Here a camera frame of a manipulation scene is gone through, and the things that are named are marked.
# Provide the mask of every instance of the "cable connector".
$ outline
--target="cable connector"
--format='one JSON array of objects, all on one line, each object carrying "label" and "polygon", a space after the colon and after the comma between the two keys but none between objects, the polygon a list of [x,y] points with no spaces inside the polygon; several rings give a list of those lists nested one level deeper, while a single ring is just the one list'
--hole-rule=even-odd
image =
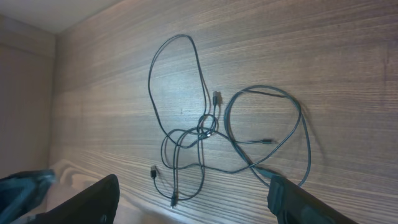
[{"label": "cable connector", "polygon": [[150,167],[150,177],[151,177],[152,179],[155,179],[155,178],[156,178],[156,173],[157,173],[157,171],[156,171],[156,166]]},{"label": "cable connector", "polygon": [[174,208],[176,205],[177,205],[177,194],[174,191],[172,195],[172,201],[170,202],[170,208]]},{"label": "cable connector", "polygon": [[216,107],[218,105],[218,94],[217,91],[213,92],[213,106]]},{"label": "cable connector", "polygon": [[275,141],[273,141],[272,139],[263,139],[260,141],[263,144],[274,144]]}]

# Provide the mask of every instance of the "black cable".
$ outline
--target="black cable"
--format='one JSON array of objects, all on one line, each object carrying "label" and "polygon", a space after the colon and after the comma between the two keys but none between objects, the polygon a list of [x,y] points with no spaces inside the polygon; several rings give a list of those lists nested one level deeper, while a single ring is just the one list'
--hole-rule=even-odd
[{"label": "black cable", "polygon": [[[169,132],[167,132],[164,127],[162,126],[162,122],[159,118],[159,113],[157,111],[156,105],[155,105],[155,101],[152,97],[152,93],[150,92],[150,76],[152,75],[152,69],[155,65],[156,59],[159,56],[159,54],[163,51],[163,49],[166,48],[166,46],[168,46],[169,43],[171,43],[172,41],[174,41],[177,38],[180,37],[185,37],[187,38],[193,47],[194,53],[195,53],[195,58],[197,61],[197,67],[198,67],[198,71],[199,71],[199,77],[200,77],[200,81],[201,81],[201,88],[203,91],[203,99],[205,101],[205,109],[203,110],[203,114],[199,117],[198,119],[198,123],[197,126],[194,128],[190,128],[188,130],[184,130],[184,129],[173,129]],[[266,89],[266,90],[273,90],[278,92],[278,94],[273,94],[273,93],[265,93],[265,92],[261,92],[261,91],[257,91],[257,90],[253,90],[253,89]],[[193,39],[189,36],[189,35],[185,35],[185,34],[179,34],[179,35],[175,35],[173,37],[171,37],[170,39],[166,40],[158,49],[158,51],[156,51],[156,54],[154,55],[154,58],[152,59],[152,63],[150,64],[150,69],[149,69],[149,75],[148,75],[148,92],[149,92],[149,97],[150,100],[152,102],[152,106],[154,108],[155,111],[155,115],[156,115],[156,119],[157,122],[159,123],[159,126],[161,128],[161,130],[164,132],[165,134],[165,138],[162,141],[162,145],[160,147],[160,155],[162,158],[162,162],[163,165],[166,166],[169,169],[173,170],[173,180],[174,180],[174,186],[173,186],[173,193],[172,196],[167,196],[166,194],[163,194],[156,186],[156,181],[155,181],[155,177],[156,175],[153,177],[154,179],[154,185],[155,185],[155,189],[164,197],[171,199],[171,206],[174,207],[177,203],[177,201],[182,201],[182,200],[189,200],[191,198],[193,198],[194,196],[198,195],[199,192],[201,191],[202,187],[203,187],[203,183],[205,180],[205,169],[210,169],[210,170],[215,170],[215,171],[219,171],[219,172],[223,172],[223,173],[227,173],[227,174],[235,174],[241,171],[244,171],[246,169],[250,169],[252,171],[252,173],[254,174],[254,176],[260,181],[262,182],[265,186],[269,187],[269,184],[266,183],[262,178],[259,177],[259,175],[256,172],[256,166],[262,162],[264,162],[266,159],[270,158],[270,156],[272,156],[290,137],[291,135],[293,135],[293,133],[295,132],[295,130],[297,129],[298,125],[300,124],[300,122],[302,122],[303,124],[303,128],[304,128],[304,132],[305,132],[305,138],[307,140],[307,149],[308,149],[308,165],[307,165],[307,170],[305,172],[305,175],[303,177],[303,179],[300,181],[300,183],[298,183],[298,186],[301,186],[305,180],[307,179],[309,173],[310,173],[310,169],[311,169],[311,146],[310,146],[310,138],[308,136],[308,131],[307,131],[307,125],[305,123],[305,118],[302,114],[302,110],[301,110],[301,106],[300,103],[293,98],[292,96],[290,96],[287,92],[275,88],[273,86],[267,86],[267,85],[254,85],[254,86],[249,86],[237,93],[235,93],[235,95],[232,97],[232,99],[229,101],[229,103],[227,104],[226,108],[225,108],[225,113],[224,113],[224,128],[225,128],[225,132],[226,134],[220,133],[219,131],[217,131],[217,126],[218,126],[218,120],[216,118],[216,106],[218,104],[218,97],[215,94],[213,96],[213,113],[210,114],[210,109],[209,109],[209,113],[207,112],[207,100],[206,100],[206,96],[210,98],[210,96],[208,95],[207,89],[206,89],[206,85],[205,85],[205,81],[203,78],[203,74],[202,74],[202,70],[200,67],[200,63],[199,63],[199,57],[198,57],[198,52],[197,52],[197,48],[195,46],[195,43],[193,41]],[[296,107],[297,111],[298,111],[298,118],[297,121],[295,123],[295,126],[293,127],[293,129],[291,130],[291,132],[280,142],[278,143],[278,145],[275,147],[274,150],[272,150],[266,157],[260,159],[259,161],[253,162],[252,160],[250,160],[250,158],[246,155],[246,153],[244,152],[244,150],[239,146],[240,144],[271,144],[274,143],[274,141],[272,141],[271,139],[261,139],[261,140],[256,140],[256,141],[237,141],[235,140],[235,138],[233,137],[232,134],[232,130],[231,130],[231,122],[230,122],[230,115],[231,115],[231,109],[232,106],[234,104],[234,102],[236,101],[236,99],[242,95],[242,94],[247,94],[247,93],[251,93],[251,94],[262,94],[262,95],[267,95],[267,96],[273,96],[273,97],[279,97],[279,98],[286,98],[288,100],[290,100],[293,105]],[[209,128],[204,127],[203,123],[204,120],[206,120],[207,118],[211,118],[211,125]],[[173,133],[181,133],[180,136],[178,137],[178,139],[175,141],[173,140],[170,136]],[[228,140],[234,150],[238,153],[238,155],[242,158],[242,160],[247,164],[247,166],[242,167],[240,169],[237,170],[223,170],[220,168],[215,168],[215,167],[209,167],[209,166],[204,166],[202,163],[202,159],[200,157],[200,147],[199,147],[199,143],[202,142],[202,140],[210,137],[213,134],[218,134],[221,137],[225,138],[226,140]],[[187,135],[194,135],[197,137],[196,140],[194,140],[192,143],[188,144],[188,145],[182,145],[182,141],[185,138],[185,136]],[[170,166],[168,163],[165,162],[164,159],[164,155],[166,154],[166,145],[167,145],[167,141],[170,140],[173,144],[174,144],[174,154],[173,154],[173,164],[172,166]],[[198,152],[198,162],[197,163],[192,163],[190,165],[184,166],[184,167],[179,167],[178,166],[178,155],[180,152],[180,149],[189,149],[193,146],[197,146],[197,152]],[[198,166],[201,170],[201,182],[199,185],[199,188],[197,189],[197,191],[186,197],[186,198],[179,198],[178,197],[178,183],[177,183],[177,172],[178,170],[184,170],[184,169],[188,169],[191,167],[196,167]]]}]

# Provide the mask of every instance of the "wood grain surface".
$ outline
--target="wood grain surface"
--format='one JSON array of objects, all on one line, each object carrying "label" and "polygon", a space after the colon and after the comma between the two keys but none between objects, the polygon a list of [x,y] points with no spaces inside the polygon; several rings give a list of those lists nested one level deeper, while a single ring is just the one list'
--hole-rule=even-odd
[{"label": "wood grain surface", "polygon": [[[58,37],[50,165],[60,182],[48,209],[108,174],[121,200],[115,223],[276,223],[268,190],[247,170],[208,170],[202,192],[174,210],[150,178],[171,194],[161,165],[163,133],[147,92],[150,61],[175,34],[197,45],[208,89],[220,91],[221,116],[244,87],[281,88],[303,104],[312,170],[303,188],[359,223],[398,220],[398,2],[393,1],[123,1]],[[158,58],[151,83],[166,130],[191,128],[203,109],[195,58],[187,40]],[[281,140],[297,112],[285,100],[244,95],[231,115],[238,140]],[[203,143],[205,163],[237,169],[230,143]],[[256,160],[272,146],[244,149]],[[196,150],[180,163],[196,161]],[[298,182],[307,165],[302,126],[265,166]],[[179,173],[195,191],[198,169]]]}]

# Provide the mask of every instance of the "wooden panel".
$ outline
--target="wooden panel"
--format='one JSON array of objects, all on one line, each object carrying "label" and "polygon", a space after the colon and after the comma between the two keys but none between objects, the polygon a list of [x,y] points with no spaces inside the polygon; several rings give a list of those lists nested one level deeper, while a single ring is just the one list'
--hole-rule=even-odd
[{"label": "wooden panel", "polygon": [[[149,101],[147,73],[163,41],[184,33],[197,44],[208,89],[221,92],[221,114],[233,94],[259,83],[300,100],[313,148],[305,190],[357,222],[395,223],[397,4],[123,1],[82,22],[58,37],[50,164],[64,186],[52,194],[82,190],[116,174],[121,184],[116,223],[158,217],[166,217],[160,218],[164,223],[276,223],[267,209],[267,189],[248,171],[207,171],[202,192],[175,210],[153,187],[153,164],[159,165],[162,190],[171,193],[172,179],[160,165],[164,135]],[[188,41],[165,49],[151,85],[167,130],[195,126],[203,99]],[[231,122],[239,139],[281,140],[296,115],[286,101],[245,95],[234,105]],[[307,165],[303,134],[300,127],[265,165],[298,182]],[[203,144],[207,165],[244,165],[220,137]],[[245,150],[258,159],[272,146]],[[194,162],[195,154],[183,151],[181,164]],[[193,192],[199,181],[199,170],[180,172],[183,192]]]},{"label": "wooden panel", "polygon": [[0,177],[46,169],[53,59],[0,45]]},{"label": "wooden panel", "polygon": [[55,36],[36,27],[0,15],[0,44],[33,54],[55,55]]}]

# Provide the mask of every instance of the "cable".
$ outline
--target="cable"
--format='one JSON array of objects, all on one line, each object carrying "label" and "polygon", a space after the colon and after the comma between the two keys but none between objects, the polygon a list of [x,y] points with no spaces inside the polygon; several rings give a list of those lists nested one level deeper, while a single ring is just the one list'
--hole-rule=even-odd
[{"label": "cable", "polygon": [[[155,65],[155,62],[158,58],[158,56],[160,55],[160,53],[166,48],[166,46],[169,45],[169,43],[171,43],[172,41],[181,38],[181,37],[185,37],[187,38],[190,42],[191,45],[193,47],[193,51],[195,53],[195,58],[196,58],[196,62],[197,62],[197,67],[198,67],[198,71],[199,71],[199,77],[200,77],[200,82],[201,82],[201,89],[203,92],[203,99],[205,102],[205,107],[203,110],[203,114],[199,117],[198,119],[198,123],[196,127],[190,128],[188,130],[184,130],[184,129],[173,129],[169,132],[167,132],[163,125],[162,122],[160,120],[159,117],[159,113],[157,111],[156,105],[155,105],[155,101],[152,97],[152,93],[150,91],[150,77],[152,75],[152,70],[153,67]],[[266,93],[266,92],[262,92],[262,91],[257,91],[254,89],[265,89],[265,90],[273,90],[278,92],[278,94],[273,94],[273,93]],[[235,93],[235,95],[231,98],[231,100],[229,101],[229,103],[226,105],[225,108],[225,112],[224,112],[224,128],[225,128],[225,132],[226,134],[223,134],[219,131],[217,131],[217,127],[218,127],[218,120],[216,118],[216,107],[218,105],[218,95],[217,92],[214,92],[213,95],[213,110],[211,111],[211,106],[209,107],[209,110],[207,112],[207,97],[210,99],[210,96],[208,94],[206,85],[205,85],[205,80],[203,78],[203,74],[202,74],[202,70],[200,67],[200,63],[199,63],[199,56],[198,56],[198,52],[197,52],[197,48],[195,46],[195,43],[193,41],[193,39],[189,36],[189,35],[185,35],[185,34],[179,34],[179,35],[175,35],[171,38],[169,38],[168,40],[166,40],[161,46],[160,48],[156,51],[156,54],[154,55],[154,58],[152,59],[152,63],[150,64],[150,68],[149,68],[149,74],[148,74],[148,92],[149,92],[149,97],[150,100],[152,102],[152,106],[154,108],[155,111],[155,115],[156,115],[156,119],[157,122],[159,123],[159,126],[161,128],[161,130],[163,131],[163,133],[165,134],[165,137],[162,141],[162,144],[160,146],[160,155],[162,158],[162,163],[164,166],[166,166],[169,169],[172,169],[173,171],[173,193],[171,196],[167,196],[166,194],[162,193],[158,187],[156,186],[156,174],[153,174],[153,170],[155,169],[151,169],[151,177],[154,180],[154,185],[155,185],[155,189],[164,197],[171,199],[171,203],[170,206],[174,207],[176,206],[178,201],[183,201],[183,200],[190,200],[191,198],[195,197],[196,195],[198,195],[203,187],[203,183],[205,181],[205,169],[210,169],[210,170],[215,170],[218,172],[222,172],[222,173],[226,173],[226,174],[236,174],[238,172],[242,172],[246,169],[250,169],[251,172],[253,173],[253,175],[261,182],[263,183],[266,187],[269,187],[269,184],[267,182],[265,182],[261,177],[259,177],[259,175],[256,172],[257,169],[257,165],[264,162],[266,159],[270,158],[290,137],[291,135],[293,135],[293,133],[295,132],[295,130],[297,129],[297,127],[299,126],[300,122],[303,124],[303,128],[304,128],[304,132],[305,132],[305,138],[307,140],[307,150],[308,150],[308,164],[307,164],[307,170],[303,176],[303,179],[298,183],[298,186],[301,186],[305,180],[307,179],[309,173],[310,173],[310,169],[311,169],[311,146],[310,146],[310,138],[308,136],[308,131],[307,131],[307,125],[305,123],[305,118],[302,114],[302,109],[300,106],[300,103],[293,97],[290,96],[287,92],[278,89],[276,87],[273,86],[268,86],[268,85],[254,85],[254,86],[249,86],[247,88],[244,88],[243,90]],[[250,160],[250,158],[246,155],[246,153],[244,152],[244,150],[241,148],[241,146],[239,146],[240,144],[274,144],[275,142],[271,139],[261,139],[261,140],[256,140],[256,141],[237,141],[235,140],[233,134],[232,134],[232,130],[231,130],[231,121],[230,121],[230,115],[231,115],[231,109],[232,106],[234,104],[234,102],[236,101],[236,99],[241,96],[242,94],[261,94],[261,95],[266,95],[266,96],[273,96],[273,97],[278,97],[278,98],[285,98],[287,100],[290,100],[293,105],[295,106],[295,108],[298,111],[298,118],[297,121],[293,127],[293,129],[291,130],[291,132],[280,142],[278,143],[278,145],[274,148],[274,150],[272,150],[266,157],[253,162],[252,160]],[[210,127],[204,127],[204,121],[207,118],[211,118],[211,125]],[[178,137],[177,140],[172,139],[170,136],[173,133],[181,133],[180,136]],[[201,158],[200,156],[200,147],[199,147],[199,143],[202,142],[204,139],[214,135],[214,134],[218,134],[221,137],[225,138],[227,141],[229,141],[232,145],[232,147],[234,148],[234,150],[236,151],[236,153],[238,153],[238,155],[241,157],[241,159],[247,164],[247,166],[242,167],[240,169],[237,170],[223,170],[220,168],[215,168],[215,167],[209,167],[209,166],[204,166],[203,165],[203,158]],[[182,141],[183,139],[187,136],[187,135],[192,135],[192,136],[196,136],[196,140],[194,140],[193,142],[191,142],[190,144],[187,145],[183,145]],[[174,144],[174,153],[173,153],[173,162],[172,165],[170,165],[168,162],[165,161],[164,159],[164,155],[166,155],[166,145],[167,145],[167,141],[171,141]],[[189,149],[191,147],[197,147],[197,153],[198,153],[198,162],[196,163],[192,163],[189,164],[187,166],[184,167],[179,167],[178,166],[178,155],[180,152],[180,149]],[[179,198],[178,197],[178,183],[177,183],[177,172],[178,170],[184,170],[184,169],[188,169],[191,167],[199,167],[199,169],[201,170],[201,182],[199,184],[199,187],[197,189],[197,191],[192,194],[189,195],[185,198]]]}]

